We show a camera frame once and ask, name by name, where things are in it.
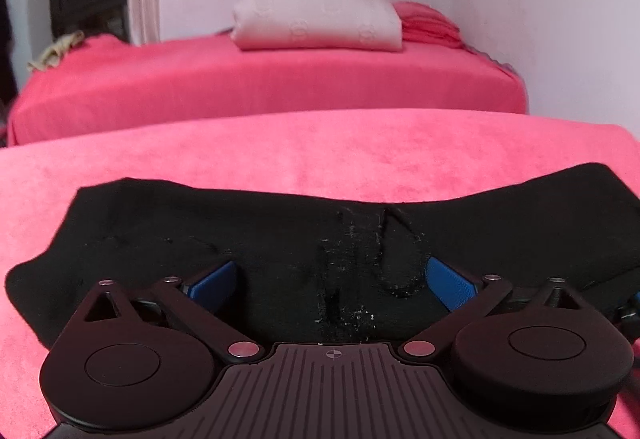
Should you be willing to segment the black knit pants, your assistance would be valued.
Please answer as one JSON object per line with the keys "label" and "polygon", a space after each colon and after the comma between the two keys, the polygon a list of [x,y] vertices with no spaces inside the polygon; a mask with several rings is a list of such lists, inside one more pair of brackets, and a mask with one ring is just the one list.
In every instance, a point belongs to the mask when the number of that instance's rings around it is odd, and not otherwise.
{"label": "black knit pants", "polygon": [[51,346],[101,280],[142,291],[233,261],[239,285],[209,307],[256,341],[399,343],[446,315],[424,277],[432,258],[520,289],[563,277],[613,312],[639,288],[638,197],[601,164],[403,204],[122,179],[78,191],[6,292]]}

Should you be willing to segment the pink near bed cover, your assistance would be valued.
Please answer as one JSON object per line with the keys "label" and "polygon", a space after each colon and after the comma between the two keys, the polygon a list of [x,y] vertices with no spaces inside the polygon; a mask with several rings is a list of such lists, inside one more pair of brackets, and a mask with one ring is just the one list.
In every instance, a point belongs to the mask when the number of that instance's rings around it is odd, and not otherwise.
{"label": "pink near bed cover", "polygon": [[50,244],[76,192],[120,178],[194,188],[415,202],[583,162],[639,185],[639,142],[613,125],[472,110],[326,110],[93,133],[1,153],[1,266]]}

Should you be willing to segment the pink bed cover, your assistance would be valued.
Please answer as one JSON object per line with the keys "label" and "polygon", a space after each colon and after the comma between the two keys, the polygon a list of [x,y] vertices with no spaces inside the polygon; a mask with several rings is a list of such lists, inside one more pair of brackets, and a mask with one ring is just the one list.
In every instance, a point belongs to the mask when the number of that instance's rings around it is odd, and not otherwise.
{"label": "pink bed cover", "polygon": [[613,125],[472,110],[326,110],[93,133],[1,153],[1,266],[50,244],[76,192],[120,178],[194,188],[415,202],[583,162],[639,185],[639,142]]}
{"label": "pink bed cover", "polygon": [[240,50],[227,35],[135,47],[87,39],[32,73],[12,146],[165,122],[302,110],[446,108],[525,114],[524,81],[488,56],[407,42],[400,52]]}

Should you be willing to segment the pink far bed cover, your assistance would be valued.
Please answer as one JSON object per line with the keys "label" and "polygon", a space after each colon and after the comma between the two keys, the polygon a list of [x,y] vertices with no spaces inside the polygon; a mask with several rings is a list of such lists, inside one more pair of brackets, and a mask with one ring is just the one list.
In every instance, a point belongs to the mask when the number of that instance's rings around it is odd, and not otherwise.
{"label": "pink far bed cover", "polygon": [[400,52],[240,50],[227,35],[135,47],[87,39],[32,73],[12,146],[165,122],[302,110],[446,108],[525,114],[524,81],[488,56],[407,42]]}

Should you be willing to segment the beige crumpled cloth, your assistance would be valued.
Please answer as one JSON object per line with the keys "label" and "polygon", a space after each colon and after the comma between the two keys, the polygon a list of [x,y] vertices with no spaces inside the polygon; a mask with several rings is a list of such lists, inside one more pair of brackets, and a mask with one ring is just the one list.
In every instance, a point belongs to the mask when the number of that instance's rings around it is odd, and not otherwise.
{"label": "beige crumpled cloth", "polygon": [[85,33],[81,30],[62,35],[54,40],[49,47],[46,47],[38,58],[29,61],[27,69],[29,72],[45,72],[49,68],[58,67],[63,58],[84,41]]}

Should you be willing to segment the folded red blanket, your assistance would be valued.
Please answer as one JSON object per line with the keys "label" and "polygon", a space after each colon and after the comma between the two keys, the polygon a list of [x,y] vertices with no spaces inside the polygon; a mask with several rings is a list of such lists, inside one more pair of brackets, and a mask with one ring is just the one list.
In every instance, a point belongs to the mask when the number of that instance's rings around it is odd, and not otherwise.
{"label": "folded red blanket", "polygon": [[393,6],[401,21],[402,40],[451,49],[464,47],[460,28],[439,11],[411,1],[394,2]]}

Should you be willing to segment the beige embossed pillow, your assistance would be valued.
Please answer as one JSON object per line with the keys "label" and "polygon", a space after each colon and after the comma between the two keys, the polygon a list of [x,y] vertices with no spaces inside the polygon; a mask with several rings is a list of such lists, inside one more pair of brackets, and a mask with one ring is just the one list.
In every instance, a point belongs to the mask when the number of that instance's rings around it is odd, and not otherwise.
{"label": "beige embossed pillow", "polygon": [[231,39],[244,51],[399,52],[401,20],[388,0],[238,0]]}

